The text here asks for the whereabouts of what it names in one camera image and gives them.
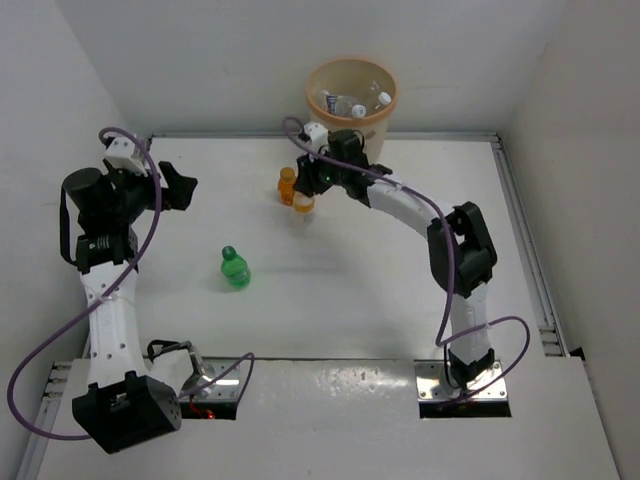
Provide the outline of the yellow cap small bottle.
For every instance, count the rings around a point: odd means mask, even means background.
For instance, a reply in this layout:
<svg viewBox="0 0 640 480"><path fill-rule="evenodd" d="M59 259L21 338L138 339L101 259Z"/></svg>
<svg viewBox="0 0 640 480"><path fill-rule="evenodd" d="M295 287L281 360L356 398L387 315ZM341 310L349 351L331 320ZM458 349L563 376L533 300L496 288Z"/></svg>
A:
<svg viewBox="0 0 640 480"><path fill-rule="evenodd" d="M315 198L308 197L301 192L295 192L293 195L293 221L296 226L309 225L315 218L314 213Z"/></svg>

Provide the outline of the blue label Pocari bottle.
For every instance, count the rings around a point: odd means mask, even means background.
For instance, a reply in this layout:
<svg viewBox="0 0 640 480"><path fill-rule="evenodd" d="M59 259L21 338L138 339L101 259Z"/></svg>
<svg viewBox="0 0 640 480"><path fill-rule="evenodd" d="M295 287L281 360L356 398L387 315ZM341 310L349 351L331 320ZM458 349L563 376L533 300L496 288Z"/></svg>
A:
<svg viewBox="0 0 640 480"><path fill-rule="evenodd" d="M336 115L336 105L338 103L339 96L331 94L326 89L321 90L318 93L319 103L322 109L329 115Z"/></svg>

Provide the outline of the clear bottle orange blue label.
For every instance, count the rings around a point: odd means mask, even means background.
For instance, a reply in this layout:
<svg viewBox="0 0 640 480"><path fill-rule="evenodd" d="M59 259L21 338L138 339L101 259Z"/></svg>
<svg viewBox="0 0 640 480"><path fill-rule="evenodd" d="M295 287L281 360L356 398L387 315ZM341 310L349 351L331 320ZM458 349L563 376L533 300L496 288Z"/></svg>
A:
<svg viewBox="0 0 640 480"><path fill-rule="evenodd" d="M348 108L348 117L353 119L363 119L367 115L367 109L362 104L353 104Z"/></svg>

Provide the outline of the clear bottle blue label tall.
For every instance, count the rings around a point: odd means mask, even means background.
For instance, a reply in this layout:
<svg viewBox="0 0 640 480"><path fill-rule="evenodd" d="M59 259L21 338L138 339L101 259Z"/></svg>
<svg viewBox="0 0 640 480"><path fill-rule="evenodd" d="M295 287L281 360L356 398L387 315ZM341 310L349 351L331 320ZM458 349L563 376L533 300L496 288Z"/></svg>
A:
<svg viewBox="0 0 640 480"><path fill-rule="evenodd" d="M392 102L392 96L386 91L379 91L374 97L374 108L375 109L384 109L389 106Z"/></svg>

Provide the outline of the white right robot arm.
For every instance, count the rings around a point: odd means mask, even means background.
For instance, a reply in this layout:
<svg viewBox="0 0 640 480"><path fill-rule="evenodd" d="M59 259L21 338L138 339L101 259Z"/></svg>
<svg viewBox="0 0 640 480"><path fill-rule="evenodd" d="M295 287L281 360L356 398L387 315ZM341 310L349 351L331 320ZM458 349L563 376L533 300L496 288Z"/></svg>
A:
<svg viewBox="0 0 640 480"><path fill-rule="evenodd" d="M353 130L330 133L309 123L289 138L304 152L297 160L296 192L312 198L339 186L351 199L396 218L426 240L431 274L447 295L436 344L449 352L452 386L468 388L495 360L486 331L486 297L497 253L480 208L472 202L440 208L421 197L391 169L370 163L363 139Z"/></svg>

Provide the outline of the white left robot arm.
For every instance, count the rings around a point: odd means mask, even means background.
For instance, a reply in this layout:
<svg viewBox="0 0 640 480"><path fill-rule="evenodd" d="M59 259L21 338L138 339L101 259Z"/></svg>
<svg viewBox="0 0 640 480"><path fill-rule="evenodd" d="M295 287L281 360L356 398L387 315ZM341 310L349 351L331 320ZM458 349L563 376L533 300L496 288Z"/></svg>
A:
<svg viewBox="0 0 640 480"><path fill-rule="evenodd" d="M61 254L80 274L88 303L90 368L88 391L72 401L76 422L108 454L177 431L182 413L178 398L201 377L202 360L189 341L154 340L142 349L136 320L135 291L140 252L132 229L146 210L184 211L197 181L173 165L159 164L167 185L157 189L151 175L108 166L68 175L61 199L78 208L83 230L76 252L69 252L69 216L60 209Z"/></svg>

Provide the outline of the beige capybara plastic bin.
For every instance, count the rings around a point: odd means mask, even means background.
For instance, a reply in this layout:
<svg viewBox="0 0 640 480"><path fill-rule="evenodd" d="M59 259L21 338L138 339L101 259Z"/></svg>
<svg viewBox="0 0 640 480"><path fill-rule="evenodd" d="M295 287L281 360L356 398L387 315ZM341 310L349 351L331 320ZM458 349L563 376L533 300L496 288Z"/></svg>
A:
<svg viewBox="0 0 640 480"><path fill-rule="evenodd" d="M339 96L335 116L326 113L319 103L318 93L323 89ZM375 109L373 105L379 91L386 91L393 98L384 109ZM374 162L379 158L398 100L396 81L388 70L362 58L330 61L318 67L309 77L306 100L312 121L324 125L331 132L342 129L359 132L364 139L364 151L369 160ZM348 108L353 104L366 107L365 118L348 117Z"/></svg>

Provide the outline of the orange juice bottle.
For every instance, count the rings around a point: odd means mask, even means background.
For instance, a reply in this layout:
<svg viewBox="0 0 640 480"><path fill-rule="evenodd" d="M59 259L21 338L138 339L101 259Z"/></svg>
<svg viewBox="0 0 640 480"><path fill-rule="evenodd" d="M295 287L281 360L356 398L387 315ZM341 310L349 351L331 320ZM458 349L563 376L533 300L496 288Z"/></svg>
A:
<svg viewBox="0 0 640 480"><path fill-rule="evenodd" d="M294 197L294 184L296 182L296 172L292 167L284 167L280 170L278 181L278 191L280 200L284 205L291 206Z"/></svg>

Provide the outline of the green plastic bottle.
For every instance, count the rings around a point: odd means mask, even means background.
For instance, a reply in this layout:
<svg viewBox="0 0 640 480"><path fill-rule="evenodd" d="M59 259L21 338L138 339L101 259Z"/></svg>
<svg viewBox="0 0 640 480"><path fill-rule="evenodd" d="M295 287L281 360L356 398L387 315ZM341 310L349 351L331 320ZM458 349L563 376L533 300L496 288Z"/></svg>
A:
<svg viewBox="0 0 640 480"><path fill-rule="evenodd" d="M221 273L227 283L236 290L247 287L251 281L251 271L246 260L232 246L222 251Z"/></svg>

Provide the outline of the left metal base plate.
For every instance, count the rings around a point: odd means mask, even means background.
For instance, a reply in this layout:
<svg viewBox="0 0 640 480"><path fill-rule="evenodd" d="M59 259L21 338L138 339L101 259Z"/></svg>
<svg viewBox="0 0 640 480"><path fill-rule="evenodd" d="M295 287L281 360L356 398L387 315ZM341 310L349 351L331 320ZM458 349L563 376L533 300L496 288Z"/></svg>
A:
<svg viewBox="0 0 640 480"><path fill-rule="evenodd" d="M240 393L240 369L229 368L231 361L205 359L199 373L192 376L183 387L180 399L188 400L187 392L200 387L193 394L196 402L234 402Z"/></svg>

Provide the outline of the metal base plate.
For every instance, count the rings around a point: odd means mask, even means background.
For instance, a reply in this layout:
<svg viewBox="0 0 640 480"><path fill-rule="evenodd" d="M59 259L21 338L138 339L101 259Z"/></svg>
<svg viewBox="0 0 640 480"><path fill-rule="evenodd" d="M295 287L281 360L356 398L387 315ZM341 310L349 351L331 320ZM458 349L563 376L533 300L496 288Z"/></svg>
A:
<svg viewBox="0 0 640 480"><path fill-rule="evenodd" d="M456 399L461 394L474 393L471 401L507 401L508 393L499 361L482 371L467 384L467 389L454 388L446 382L442 360L418 361L414 363L416 387L420 403L438 404Z"/></svg>
<svg viewBox="0 0 640 480"><path fill-rule="evenodd" d="M180 399L188 400L187 392L200 387L193 394L196 402L234 402L240 393L240 369L229 368L231 361L205 359L199 373L192 376L183 387Z"/></svg>

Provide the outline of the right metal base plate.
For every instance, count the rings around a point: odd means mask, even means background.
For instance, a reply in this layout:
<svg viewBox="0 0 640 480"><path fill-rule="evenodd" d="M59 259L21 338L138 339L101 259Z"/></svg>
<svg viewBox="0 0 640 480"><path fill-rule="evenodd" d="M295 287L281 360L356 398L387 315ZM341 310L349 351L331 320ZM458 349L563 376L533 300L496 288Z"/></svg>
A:
<svg viewBox="0 0 640 480"><path fill-rule="evenodd" d="M467 389L454 388L446 382L442 360L418 361L414 363L416 387L420 403L438 404L456 399L461 394L474 393L471 401L507 401L508 393L499 361L482 371L467 384Z"/></svg>

